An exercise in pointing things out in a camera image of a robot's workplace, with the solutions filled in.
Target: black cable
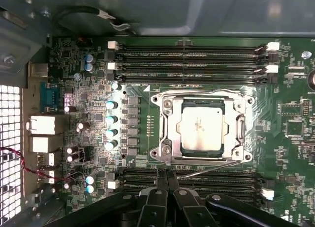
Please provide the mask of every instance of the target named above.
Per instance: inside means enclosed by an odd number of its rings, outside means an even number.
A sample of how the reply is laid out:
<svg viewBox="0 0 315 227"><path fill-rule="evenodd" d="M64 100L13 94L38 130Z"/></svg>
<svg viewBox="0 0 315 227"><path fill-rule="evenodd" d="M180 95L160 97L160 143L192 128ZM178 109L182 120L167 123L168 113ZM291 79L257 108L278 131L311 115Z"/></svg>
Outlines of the black cable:
<svg viewBox="0 0 315 227"><path fill-rule="evenodd" d="M62 18L64 18L65 16L69 15L69 14L75 14L75 13L87 13L87 14L94 14L94 15L98 15L100 13L99 9L93 8L93 7L88 7L88 6L72 6L72 7L67 7L64 8L62 10L60 10L59 12L57 12L52 19L53 25L62 31L62 33L66 33L68 35L74 35L76 33L74 33L72 30L62 26L60 24L60 20Z"/></svg>

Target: motherboard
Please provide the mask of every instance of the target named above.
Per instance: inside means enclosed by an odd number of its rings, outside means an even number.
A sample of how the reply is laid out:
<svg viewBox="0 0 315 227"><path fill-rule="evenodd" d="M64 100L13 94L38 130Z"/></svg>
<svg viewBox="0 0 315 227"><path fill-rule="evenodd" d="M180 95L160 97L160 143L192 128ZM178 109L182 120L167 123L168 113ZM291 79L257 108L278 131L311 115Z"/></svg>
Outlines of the motherboard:
<svg viewBox="0 0 315 227"><path fill-rule="evenodd" d="M68 213L154 187L157 168L296 224L314 220L312 39L55 38L41 111L70 117Z"/></svg>

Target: red wire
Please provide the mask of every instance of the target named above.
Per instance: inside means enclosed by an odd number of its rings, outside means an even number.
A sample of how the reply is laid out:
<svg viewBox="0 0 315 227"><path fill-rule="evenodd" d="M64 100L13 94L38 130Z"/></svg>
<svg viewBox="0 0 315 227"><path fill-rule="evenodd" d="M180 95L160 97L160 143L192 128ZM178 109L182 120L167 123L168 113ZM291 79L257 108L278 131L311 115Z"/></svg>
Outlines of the red wire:
<svg viewBox="0 0 315 227"><path fill-rule="evenodd" d="M49 178L49 179L54 179L56 181L64 181L64 180L67 180L68 178L70 178L70 176L65 177L65 178L56 178L56 177L47 175L47 174L45 174L45 173L43 173L41 171L38 171L38 170L35 171L35 170L28 169L28 168L25 167L25 159L24 159L24 157L23 157L21 152L16 151L13 148L9 148L9 147L0 147L0 151L4 151L4 150L8 150L10 152L13 152L13 153L17 154L20 157L20 159L21 159L21 167L26 172L37 174L39 176L46 177L46 178Z"/></svg>

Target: capacitor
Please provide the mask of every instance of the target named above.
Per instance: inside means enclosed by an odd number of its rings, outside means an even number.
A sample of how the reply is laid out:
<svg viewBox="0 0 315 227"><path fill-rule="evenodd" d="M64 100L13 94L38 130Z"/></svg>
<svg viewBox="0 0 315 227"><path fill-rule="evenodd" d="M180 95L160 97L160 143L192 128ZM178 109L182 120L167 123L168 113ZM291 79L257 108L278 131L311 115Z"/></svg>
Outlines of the capacitor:
<svg viewBox="0 0 315 227"><path fill-rule="evenodd" d="M68 181L67 183L65 183L63 185L64 189L69 189L72 185L75 184L75 181L73 179L71 179L70 181Z"/></svg>
<svg viewBox="0 0 315 227"><path fill-rule="evenodd" d="M112 110L112 109L116 109L118 107L118 104L114 101L108 101L106 104L105 104L105 107L106 109L108 110Z"/></svg>
<svg viewBox="0 0 315 227"><path fill-rule="evenodd" d="M79 151L79 147L78 146L69 147L67 149L67 153L68 154L72 154L72 153L75 153L75 152L78 152L78 151Z"/></svg>
<svg viewBox="0 0 315 227"><path fill-rule="evenodd" d="M105 144L105 149L107 151L111 151L113 150L115 147L117 146L117 141L116 140L112 140L108 143Z"/></svg>
<svg viewBox="0 0 315 227"><path fill-rule="evenodd" d="M72 155L67 157L67 161L72 162L72 161L74 161L74 160L76 160L78 158L79 158L79 154L78 153L74 153L74 154L72 154Z"/></svg>
<svg viewBox="0 0 315 227"><path fill-rule="evenodd" d="M90 174L88 177L85 178L85 182L87 184L92 184L96 181L96 175L95 174Z"/></svg>
<svg viewBox="0 0 315 227"><path fill-rule="evenodd" d="M80 81L82 79L82 76L81 76L80 73L75 73L73 78L74 78L75 81Z"/></svg>
<svg viewBox="0 0 315 227"><path fill-rule="evenodd" d="M87 63L95 63L95 58L91 55L91 54L87 54L85 57L84 57L85 61Z"/></svg>
<svg viewBox="0 0 315 227"><path fill-rule="evenodd" d="M84 69L85 69L86 72L89 72L89 73L94 73L95 72L95 67L91 63L85 64Z"/></svg>
<svg viewBox="0 0 315 227"><path fill-rule="evenodd" d="M64 111L65 111L66 113L69 113L69 112L76 112L76 111L77 111L77 107L75 107L75 106L66 106L66 107L64 108Z"/></svg>
<svg viewBox="0 0 315 227"><path fill-rule="evenodd" d="M118 121L118 118L116 116L107 116L105 118L105 122L108 124L108 125L112 125L113 123L117 122Z"/></svg>
<svg viewBox="0 0 315 227"><path fill-rule="evenodd" d="M89 127L90 127L90 123L89 122L79 122L78 124L77 124L77 126L78 126L78 128L79 129L88 129Z"/></svg>
<svg viewBox="0 0 315 227"><path fill-rule="evenodd" d="M122 87L118 83L112 83L113 90L120 90Z"/></svg>
<svg viewBox="0 0 315 227"><path fill-rule="evenodd" d="M91 193L94 192L95 188L96 188L96 185L95 185L95 184L89 184L89 185L87 185L87 187L86 187L86 191L91 194Z"/></svg>
<svg viewBox="0 0 315 227"><path fill-rule="evenodd" d="M105 135L107 138L112 138L113 136L116 136L118 133L117 129L107 130Z"/></svg>

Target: cpu socket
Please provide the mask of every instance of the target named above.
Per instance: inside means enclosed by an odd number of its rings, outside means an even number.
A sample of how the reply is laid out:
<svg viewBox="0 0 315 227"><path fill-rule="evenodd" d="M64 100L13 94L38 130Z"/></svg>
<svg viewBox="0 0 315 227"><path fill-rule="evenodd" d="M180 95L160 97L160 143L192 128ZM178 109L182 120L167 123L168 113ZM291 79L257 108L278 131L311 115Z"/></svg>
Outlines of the cpu socket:
<svg viewBox="0 0 315 227"><path fill-rule="evenodd" d="M248 162L245 111L253 97L232 90L169 90L151 97L160 107L160 143L151 158L167 165Z"/></svg>

